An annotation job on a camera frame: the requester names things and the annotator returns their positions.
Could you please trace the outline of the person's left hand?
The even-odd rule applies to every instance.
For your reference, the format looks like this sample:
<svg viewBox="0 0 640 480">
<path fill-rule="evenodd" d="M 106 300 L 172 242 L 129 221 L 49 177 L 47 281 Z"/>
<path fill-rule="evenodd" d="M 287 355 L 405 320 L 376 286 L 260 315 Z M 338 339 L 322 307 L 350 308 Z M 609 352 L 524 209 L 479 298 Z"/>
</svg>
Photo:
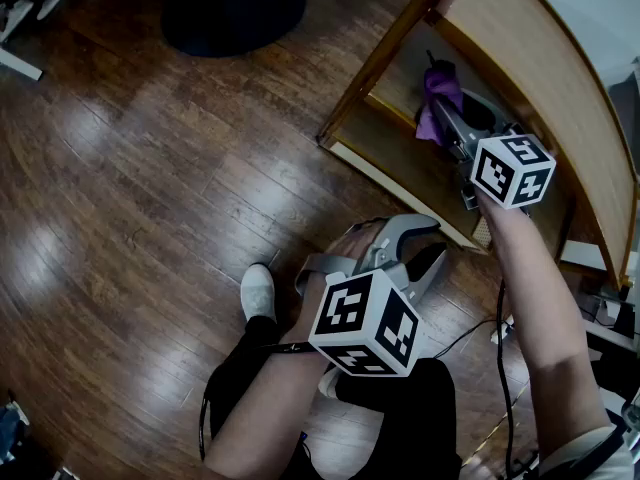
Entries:
<svg viewBox="0 0 640 480">
<path fill-rule="evenodd" d="M 326 253 L 359 260 L 367 252 L 383 226 L 382 222 L 376 222 L 351 230 L 334 241 L 327 248 Z"/>
</svg>

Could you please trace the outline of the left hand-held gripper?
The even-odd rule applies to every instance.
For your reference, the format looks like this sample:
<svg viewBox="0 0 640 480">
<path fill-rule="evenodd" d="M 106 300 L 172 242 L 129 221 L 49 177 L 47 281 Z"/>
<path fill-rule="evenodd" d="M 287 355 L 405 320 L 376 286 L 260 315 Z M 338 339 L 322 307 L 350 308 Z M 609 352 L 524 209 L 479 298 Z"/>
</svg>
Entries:
<svg viewBox="0 0 640 480">
<path fill-rule="evenodd" d="M 304 293 L 311 273 L 325 276 L 323 292 L 308 342 L 350 376 L 407 377 L 424 344 L 424 324 L 417 304 L 447 259 L 444 242 L 399 262 L 404 242 L 440 229 L 424 214 L 401 214 L 386 220 L 371 244 L 371 266 L 357 274 L 356 261 L 327 254 L 310 255 L 296 280 Z"/>
</svg>

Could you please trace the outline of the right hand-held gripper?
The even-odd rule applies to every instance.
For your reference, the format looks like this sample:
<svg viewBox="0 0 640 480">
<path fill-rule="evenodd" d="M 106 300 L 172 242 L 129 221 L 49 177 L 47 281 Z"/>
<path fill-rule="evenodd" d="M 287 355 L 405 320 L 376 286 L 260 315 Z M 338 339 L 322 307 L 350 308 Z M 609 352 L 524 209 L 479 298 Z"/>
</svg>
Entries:
<svg viewBox="0 0 640 480">
<path fill-rule="evenodd" d="M 500 108 L 462 90 L 462 110 L 447 98 L 434 100 L 433 114 L 445 146 L 459 157 L 461 196 L 468 210 L 482 192 L 504 209 L 540 202 L 554 174 L 556 160 L 533 134 L 509 125 Z"/>
</svg>

